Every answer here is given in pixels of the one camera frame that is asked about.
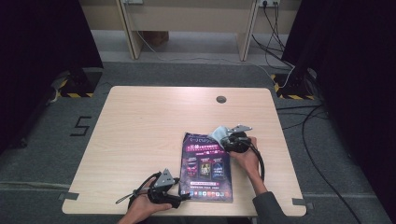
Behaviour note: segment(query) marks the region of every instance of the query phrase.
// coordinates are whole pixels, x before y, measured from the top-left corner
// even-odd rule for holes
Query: handheld device
[[[155,180],[151,182],[148,188],[143,188],[151,178],[155,177]],[[128,194],[123,198],[116,201],[116,203],[120,203],[126,198],[129,197],[128,208],[134,202],[134,200],[140,194],[147,193],[149,200],[152,203],[170,203],[172,207],[178,208],[180,203],[190,199],[190,194],[182,194],[180,196],[170,195],[167,191],[176,185],[179,181],[179,178],[173,178],[168,169],[164,169],[163,172],[159,172],[151,175],[143,184],[133,191],[132,194]]]
[[[227,129],[220,126],[212,134],[210,134],[210,136],[218,141],[227,152],[234,151],[237,153],[245,153],[249,149],[251,149],[254,154],[256,154],[257,159],[259,160],[263,181],[265,173],[264,161],[262,160],[262,155],[260,154],[260,151],[253,145],[251,139],[245,133],[245,131],[250,130],[252,130],[251,127],[247,127],[244,125],[237,125],[232,129]]]

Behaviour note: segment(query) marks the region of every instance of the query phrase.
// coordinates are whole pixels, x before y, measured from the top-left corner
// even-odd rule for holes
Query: person's left hand
[[[145,187],[149,186],[149,184],[153,181],[151,179]],[[119,221],[119,224],[135,224],[137,222],[143,221],[148,218],[151,214],[165,211],[172,208],[172,204],[170,203],[152,203],[149,200],[146,192],[143,191],[143,194],[139,194],[134,202],[128,209],[128,212],[125,216]]]

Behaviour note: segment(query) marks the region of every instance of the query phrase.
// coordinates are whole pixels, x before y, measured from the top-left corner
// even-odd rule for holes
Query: table grommet hole
[[[227,102],[227,98],[225,98],[225,96],[218,96],[218,97],[216,98],[216,101],[217,101],[219,104],[224,104],[225,102]]]

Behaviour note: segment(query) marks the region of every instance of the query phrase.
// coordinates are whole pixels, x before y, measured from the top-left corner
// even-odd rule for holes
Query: black cable
[[[322,105],[297,105],[297,106],[290,106],[290,107],[281,107],[277,108],[276,110],[288,110],[288,109],[299,109],[299,108],[312,108]]]
[[[124,201],[125,199],[127,199],[127,198],[129,198],[129,197],[131,197],[131,196],[133,196],[133,195],[138,195],[139,192],[140,192],[140,190],[141,190],[143,187],[145,187],[145,185],[150,181],[150,179],[151,179],[152,177],[157,177],[157,178],[158,178],[158,176],[160,176],[160,175],[161,175],[161,172],[151,175],[149,178],[147,178],[147,179],[145,180],[145,182],[143,182],[142,185],[140,185],[140,187],[139,187],[138,189],[134,189],[134,192],[133,192],[133,193],[130,193],[130,194],[125,195],[124,197],[118,199],[118,200],[116,201],[116,203],[121,203],[122,201]]]
[[[279,52],[283,52],[281,49],[273,49],[273,48],[267,48],[264,44],[260,43],[256,37],[254,35],[251,35],[254,39],[254,41],[256,41],[256,43],[259,45],[259,47],[261,48],[265,48],[265,49],[270,49],[270,50],[275,50],[275,51],[279,51]]]
[[[276,30],[276,36],[277,39],[279,40],[279,46],[282,49],[282,51],[284,50],[285,46],[282,43],[282,40],[279,37],[279,31],[277,30],[277,19],[279,18],[279,4],[277,2],[274,2],[275,5],[275,30]]]
[[[320,107],[322,107],[322,105],[318,105],[317,107],[315,107],[309,114],[308,116],[306,116],[304,122],[303,122],[303,128],[302,128],[302,136],[303,136],[303,143],[304,143],[304,148],[306,151],[306,154],[309,157],[309,160],[311,160],[312,164],[314,165],[315,169],[318,171],[319,175],[323,178],[323,180],[329,185],[329,187],[334,191],[335,194],[337,194],[338,198],[344,203],[344,205],[347,207],[347,209],[349,210],[349,212],[352,214],[352,216],[356,219],[356,221],[358,223],[361,223],[361,221],[359,220],[359,218],[356,216],[355,212],[352,210],[352,208],[349,206],[349,204],[346,202],[346,200],[343,198],[343,196],[341,196],[341,194],[338,192],[338,190],[332,186],[332,184],[329,182],[329,180],[324,176],[324,174],[319,170],[317,164],[315,163],[315,161],[313,160],[311,153],[308,150],[308,146],[306,144],[306,140],[305,140],[305,124],[306,121],[309,120],[309,117],[315,112],[315,110],[319,109]]]
[[[268,17],[267,12],[265,11],[265,9],[266,9],[266,7],[263,8],[263,10],[264,10],[264,15],[265,15],[265,18],[268,20],[268,23],[270,24],[271,30],[272,30],[272,32],[273,32],[273,35],[275,36],[275,37],[274,37],[274,40],[279,44],[279,46],[282,46],[283,48],[285,48],[285,46],[283,45],[282,41],[281,41],[280,38],[279,38],[278,33],[276,32],[276,29],[275,29],[274,26],[272,25],[271,20],[270,20],[270,18]]]
[[[268,63],[268,59],[267,59],[267,57],[266,57],[266,53],[271,54],[271,56],[273,56],[274,58],[278,59],[280,62],[282,62],[283,64],[285,64],[287,67],[292,68],[292,65],[291,65],[290,63],[282,61],[281,58],[279,58],[276,54],[274,54],[273,52],[270,51],[270,49],[271,49],[271,50],[278,50],[278,51],[281,51],[280,49],[272,49],[272,48],[269,48],[269,47],[268,47],[269,44],[268,44],[268,46],[264,46],[262,43],[260,43],[260,42],[256,39],[256,37],[255,37],[254,35],[252,35],[252,37],[253,37],[253,40],[257,43],[257,45],[259,45],[259,48],[265,51],[265,61],[267,62],[268,66],[270,66],[270,67],[272,67],[272,68],[275,68],[275,69],[280,69],[280,70],[287,70],[287,71],[290,70],[290,69],[287,69],[287,68],[274,67],[274,66],[272,66],[271,64],[269,64],[269,63]]]
[[[265,168],[264,168],[264,161],[262,160],[262,155],[260,154],[260,151],[251,142],[250,142],[250,144],[248,144],[245,141],[240,141],[240,143],[242,143],[245,146],[249,147],[254,152],[254,154],[256,154],[256,157],[259,160],[260,168],[262,170],[262,181],[264,181]]]
[[[325,112],[319,112],[319,113],[317,113],[317,114],[315,114],[315,115],[311,115],[309,119],[312,119],[312,118],[325,119],[325,118],[322,118],[322,117],[318,117],[318,114],[321,114],[321,113],[325,113]],[[290,128],[294,128],[294,127],[297,127],[297,126],[299,126],[299,125],[302,125],[303,123],[304,123],[304,122],[300,122],[300,123],[291,125],[291,126],[289,126],[289,127],[287,127],[287,128],[282,128],[282,130],[287,130],[287,129],[290,129]]]
[[[314,115],[312,115],[312,117],[313,118],[317,118],[317,119],[328,119],[328,118],[323,118],[323,117],[321,117],[321,116],[318,116],[319,114],[323,114],[323,113],[326,113],[325,111],[323,111],[323,112],[319,112],[319,113],[317,113],[317,114],[314,114]],[[303,113],[292,113],[292,112],[280,112],[280,113],[277,113],[278,115],[304,115],[304,116],[307,116],[308,114],[303,114]]]

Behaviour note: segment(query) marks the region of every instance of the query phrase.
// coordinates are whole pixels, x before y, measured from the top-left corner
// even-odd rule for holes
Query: black curtain
[[[334,127],[396,223],[396,2],[303,0],[286,45],[297,62],[323,8],[338,5],[331,30],[308,60]]]
[[[78,0],[6,1],[0,31],[1,153],[59,74],[103,64]]]

